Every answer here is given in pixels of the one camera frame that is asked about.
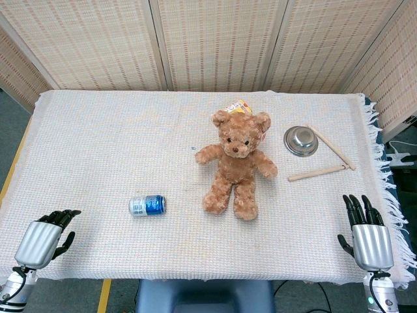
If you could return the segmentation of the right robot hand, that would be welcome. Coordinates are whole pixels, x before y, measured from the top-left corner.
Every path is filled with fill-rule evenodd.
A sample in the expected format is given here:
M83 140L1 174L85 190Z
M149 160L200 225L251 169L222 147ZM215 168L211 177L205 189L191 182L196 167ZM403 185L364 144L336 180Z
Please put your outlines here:
M358 200L352 194L343 195L351 227L352 243L342 234L338 241L342 249L351 255L364 271L388 271L394 266L392 243L388 227L382 215L372 206L367 196Z

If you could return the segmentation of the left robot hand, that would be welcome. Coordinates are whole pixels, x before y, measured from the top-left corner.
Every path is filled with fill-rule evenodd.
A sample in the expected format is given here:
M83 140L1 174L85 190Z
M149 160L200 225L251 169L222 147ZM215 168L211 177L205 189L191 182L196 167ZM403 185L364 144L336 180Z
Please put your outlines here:
M17 264L39 270L67 252L76 233L71 231L61 246L59 240L72 219L80 214L80 210L54 211L30 223L14 257Z

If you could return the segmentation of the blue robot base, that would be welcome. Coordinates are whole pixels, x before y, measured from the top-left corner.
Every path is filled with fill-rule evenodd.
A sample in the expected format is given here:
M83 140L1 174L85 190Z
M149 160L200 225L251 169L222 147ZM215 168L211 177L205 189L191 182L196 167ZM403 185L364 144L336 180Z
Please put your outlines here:
M276 313L268 280L142 280L135 313Z

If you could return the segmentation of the brown teddy bear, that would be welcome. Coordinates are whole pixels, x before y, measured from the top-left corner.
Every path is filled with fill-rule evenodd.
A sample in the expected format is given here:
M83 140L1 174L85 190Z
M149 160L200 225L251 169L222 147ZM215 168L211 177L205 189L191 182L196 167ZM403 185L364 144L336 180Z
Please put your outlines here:
M212 118L218 129L219 143L208 145L195 154L198 164L218 161L218 169L210 190L204 196L203 209L210 214L220 214L229 205L234 193L233 209L237 218L257 218L255 202L255 173L267 179L278 175L278 168L264 152L258 149L263 135L271 126L266 112L256 115L217 111Z

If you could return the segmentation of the wooden stick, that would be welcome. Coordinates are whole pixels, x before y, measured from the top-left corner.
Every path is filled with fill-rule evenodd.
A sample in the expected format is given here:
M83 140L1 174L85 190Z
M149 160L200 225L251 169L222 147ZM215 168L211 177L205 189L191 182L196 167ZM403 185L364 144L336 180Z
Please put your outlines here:
M354 162L341 151L339 147L337 147L335 144L333 144L325 135L323 135L321 132L319 132L317 129L315 129L311 125L307 125L307 127L316 135L316 137L320 138L322 142L324 142L337 156L344 161L346 165L351 170L355 170L356 166L354 165Z
M315 170L315 171L310 171L310 172L306 172L306 173L300 173L300 174L296 174L296 175L292 175L290 177L287 178L287 180L289 182L293 182L293 181L299 181L299 180L303 180L303 179L308 179L310 177L317 177L317 176L321 176L321 175L326 175L329 173L334 173L334 172L338 172L338 171L342 171L342 170L346 170L349 169L349 166L346 164L340 165L340 166L332 166L329 168L324 168L321 170Z

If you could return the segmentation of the blue and silver drink can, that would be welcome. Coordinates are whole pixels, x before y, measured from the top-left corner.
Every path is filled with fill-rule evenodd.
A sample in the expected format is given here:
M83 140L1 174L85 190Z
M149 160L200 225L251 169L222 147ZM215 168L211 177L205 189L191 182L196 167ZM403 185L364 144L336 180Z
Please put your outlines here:
M161 195L134 197L128 205L129 212L134 217L162 215L165 207L165 198Z

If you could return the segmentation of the stainless steel bowl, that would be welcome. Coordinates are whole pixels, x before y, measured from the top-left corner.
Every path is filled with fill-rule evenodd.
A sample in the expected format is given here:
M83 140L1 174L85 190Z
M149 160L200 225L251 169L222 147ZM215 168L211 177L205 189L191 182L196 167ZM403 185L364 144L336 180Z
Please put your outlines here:
M283 142L286 148L298 157L310 157L319 146L315 133L303 126L289 128L284 134Z

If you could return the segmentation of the white woven tablecloth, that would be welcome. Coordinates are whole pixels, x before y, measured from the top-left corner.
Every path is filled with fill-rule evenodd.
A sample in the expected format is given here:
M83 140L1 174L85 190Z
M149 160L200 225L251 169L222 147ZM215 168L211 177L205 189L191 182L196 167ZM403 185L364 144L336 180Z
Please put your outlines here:
M258 216L204 212L217 164L195 154L218 141L212 115L245 100L272 125L260 149L278 166L256 177ZM392 239L391 278L406 288L417 262L401 233L405 219L389 192L389 173L373 107L362 94L47 91L36 102L20 157L0 206L0 280L28 225L53 211L79 209L68 252L39 277L292 279L345 284L364 272L338 243L351 238L343 195L366 195ZM289 182L345 164L320 138L316 152L292 154L285 132L313 126L356 166ZM165 213L134 217L134 197L161 195Z

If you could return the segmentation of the yellow snack package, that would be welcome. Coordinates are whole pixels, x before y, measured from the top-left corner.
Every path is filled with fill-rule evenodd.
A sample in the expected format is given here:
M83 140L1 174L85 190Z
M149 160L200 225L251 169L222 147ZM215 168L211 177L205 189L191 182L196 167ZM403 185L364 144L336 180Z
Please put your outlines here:
M248 106L246 101L243 99L239 99L238 101L228 105L225 108L225 111L227 113L233 114L233 113L245 113L245 114L252 114L252 109Z

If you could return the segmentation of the woven folding screen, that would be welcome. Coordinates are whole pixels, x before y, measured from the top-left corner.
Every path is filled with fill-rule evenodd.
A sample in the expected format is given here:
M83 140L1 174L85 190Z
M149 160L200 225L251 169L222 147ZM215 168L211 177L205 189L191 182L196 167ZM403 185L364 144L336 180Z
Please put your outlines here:
M417 123L417 0L0 0L0 82L50 89L363 93Z

